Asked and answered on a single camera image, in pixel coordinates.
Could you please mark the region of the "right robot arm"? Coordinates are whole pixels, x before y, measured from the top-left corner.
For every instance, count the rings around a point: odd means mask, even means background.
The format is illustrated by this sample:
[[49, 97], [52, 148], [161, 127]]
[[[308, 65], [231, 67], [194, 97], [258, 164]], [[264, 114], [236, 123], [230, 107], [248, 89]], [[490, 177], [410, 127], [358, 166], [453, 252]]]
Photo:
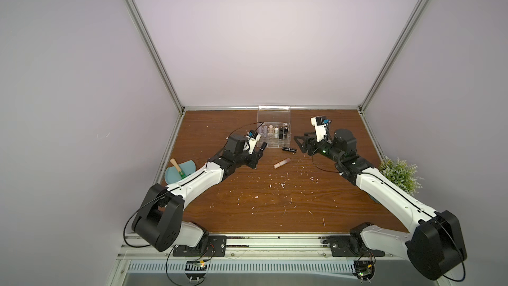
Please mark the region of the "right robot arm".
[[336, 172], [389, 210], [406, 232], [383, 229], [365, 222], [350, 231], [349, 248], [360, 257], [373, 251], [409, 261], [427, 279], [444, 278], [467, 259], [458, 218], [438, 212], [393, 184], [357, 153], [357, 140], [347, 129], [338, 129], [333, 140], [316, 131], [295, 136], [302, 152], [321, 154], [333, 161]]

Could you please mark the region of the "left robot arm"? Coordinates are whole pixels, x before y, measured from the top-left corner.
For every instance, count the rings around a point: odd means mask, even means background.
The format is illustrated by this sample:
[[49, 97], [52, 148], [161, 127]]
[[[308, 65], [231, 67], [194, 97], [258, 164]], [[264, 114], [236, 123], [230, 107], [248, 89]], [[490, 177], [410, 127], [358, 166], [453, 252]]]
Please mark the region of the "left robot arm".
[[256, 148], [260, 136], [231, 135], [225, 145], [202, 168], [172, 184], [152, 185], [144, 200], [126, 222], [132, 230], [157, 251], [186, 246], [192, 255], [205, 255], [210, 247], [209, 232], [183, 220], [183, 213], [198, 196], [231, 176], [241, 166], [255, 169], [267, 143]]

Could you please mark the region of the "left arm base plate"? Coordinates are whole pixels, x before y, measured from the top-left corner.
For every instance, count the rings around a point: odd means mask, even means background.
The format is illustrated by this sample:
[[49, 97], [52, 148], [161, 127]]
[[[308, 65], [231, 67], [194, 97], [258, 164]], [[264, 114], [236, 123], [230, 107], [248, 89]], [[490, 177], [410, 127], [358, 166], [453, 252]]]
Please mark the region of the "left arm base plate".
[[174, 257], [224, 257], [226, 253], [227, 236], [212, 235], [204, 237], [195, 247], [177, 245], [173, 249]]

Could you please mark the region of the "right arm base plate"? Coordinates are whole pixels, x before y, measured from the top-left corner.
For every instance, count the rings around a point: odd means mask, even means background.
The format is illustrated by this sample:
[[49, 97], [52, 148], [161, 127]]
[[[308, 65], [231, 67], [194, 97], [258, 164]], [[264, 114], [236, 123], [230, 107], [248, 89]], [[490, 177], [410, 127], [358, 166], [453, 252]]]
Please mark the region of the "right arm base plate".
[[374, 257], [384, 257], [385, 252], [380, 250], [368, 249], [362, 242], [350, 235], [332, 235], [325, 236], [321, 243], [328, 247], [333, 257], [360, 257], [373, 255]]

